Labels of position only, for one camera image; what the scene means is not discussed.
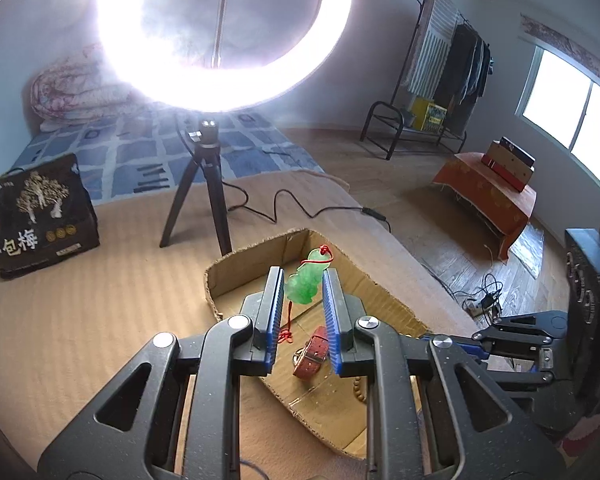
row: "red cord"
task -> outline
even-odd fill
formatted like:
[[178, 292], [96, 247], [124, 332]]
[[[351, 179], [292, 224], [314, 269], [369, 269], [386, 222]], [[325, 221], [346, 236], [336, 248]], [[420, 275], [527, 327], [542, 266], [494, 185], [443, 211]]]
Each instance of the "red cord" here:
[[[333, 261], [333, 253], [326, 245], [320, 246], [320, 254], [329, 253], [329, 260], [302, 260], [300, 265], [302, 264], [330, 264]], [[282, 342], [292, 343], [294, 341], [294, 336], [291, 333], [291, 307], [293, 305], [292, 301], [289, 301], [289, 307], [286, 314], [286, 327], [280, 330], [280, 334], [278, 335], [278, 344]]]
[[291, 306], [293, 305], [293, 301], [289, 301], [288, 314], [286, 316], [286, 327], [280, 330], [280, 335], [278, 336], [278, 344], [286, 341], [287, 343], [292, 343], [294, 341], [294, 336], [291, 333]]

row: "tree illustration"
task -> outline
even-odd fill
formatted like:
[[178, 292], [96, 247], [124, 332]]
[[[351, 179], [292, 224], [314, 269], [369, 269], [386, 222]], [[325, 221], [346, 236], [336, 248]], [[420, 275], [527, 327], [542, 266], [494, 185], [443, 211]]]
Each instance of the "tree illustration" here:
[[37, 171], [32, 171], [29, 178], [24, 181], [24, 189], [16, 199], [16, 206], [23, 213], [28, 213], [31, 222], [36, 223], [36, 209], [44, 209], [50, 204], [52, 218], [62, 217], [62, 200], [69, 196], [69, 188], [57, 180], [50, 180], [41, 176]]

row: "red tablecloth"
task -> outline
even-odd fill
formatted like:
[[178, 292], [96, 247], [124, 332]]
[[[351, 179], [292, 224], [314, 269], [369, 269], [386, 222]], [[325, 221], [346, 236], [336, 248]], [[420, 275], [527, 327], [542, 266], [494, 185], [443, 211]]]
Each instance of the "red tablecloth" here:
[[531, 218], [536, 192], [529, 186], [517, 192], [511, 184], [485, 166], [481, 158], [482, 153], [458, 153], [442, 167], [433, 182], [451, 187], [504, 235], [498, 257], [505, 262], [509, 258], [509, 248]]

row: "rolled red belt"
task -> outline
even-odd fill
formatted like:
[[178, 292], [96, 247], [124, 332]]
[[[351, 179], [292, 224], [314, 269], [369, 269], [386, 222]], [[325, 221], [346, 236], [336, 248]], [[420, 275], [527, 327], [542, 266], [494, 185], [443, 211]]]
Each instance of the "rolled red belt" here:
[[319, 326], [304, 348], [294, 355], [294, 375], [302, 380], [313, 377], [327, 358], [328, 352], [327, 329]]

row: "window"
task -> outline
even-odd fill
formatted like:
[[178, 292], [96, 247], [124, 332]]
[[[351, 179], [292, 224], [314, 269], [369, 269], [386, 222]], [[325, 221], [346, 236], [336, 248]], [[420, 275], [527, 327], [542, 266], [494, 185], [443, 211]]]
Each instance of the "window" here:
[[553, 137], [600, 184], [600, 86], [542, 48], [516, 114]]

